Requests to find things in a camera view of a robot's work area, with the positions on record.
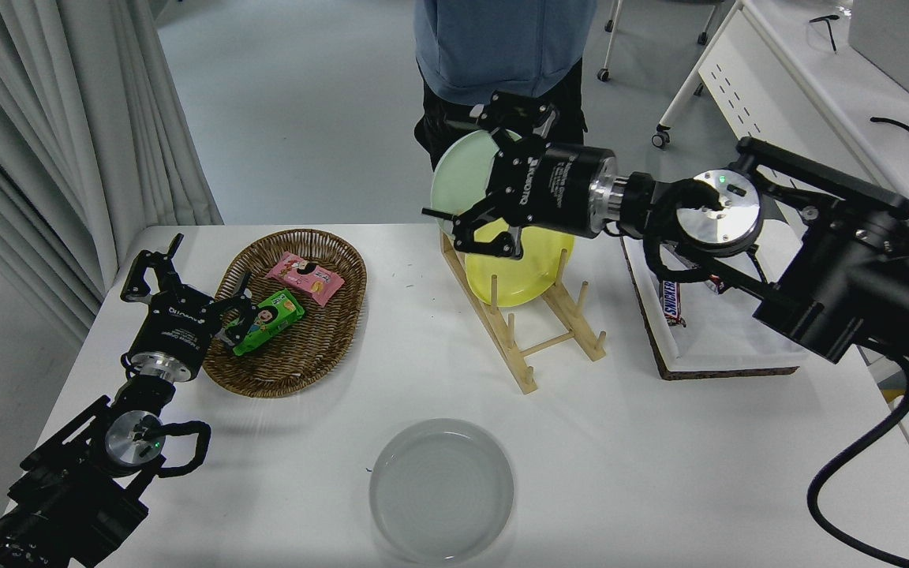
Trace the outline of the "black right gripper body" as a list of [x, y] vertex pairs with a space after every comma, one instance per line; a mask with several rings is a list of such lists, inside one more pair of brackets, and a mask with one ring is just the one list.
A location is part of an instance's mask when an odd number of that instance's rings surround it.
[[495, 216], [509, 226], [539, 226], [595, 237], [590, 186], [596, 150], [542, 139], [497, 139], [492, 166]]

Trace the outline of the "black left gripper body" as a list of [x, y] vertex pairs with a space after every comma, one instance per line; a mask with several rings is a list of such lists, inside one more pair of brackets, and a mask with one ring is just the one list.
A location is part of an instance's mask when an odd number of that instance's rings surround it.
[[220, 328], [215, 299], [193, 288], [155, 293], [129, 349], [129, 371], [170, 383], [193, 380]]

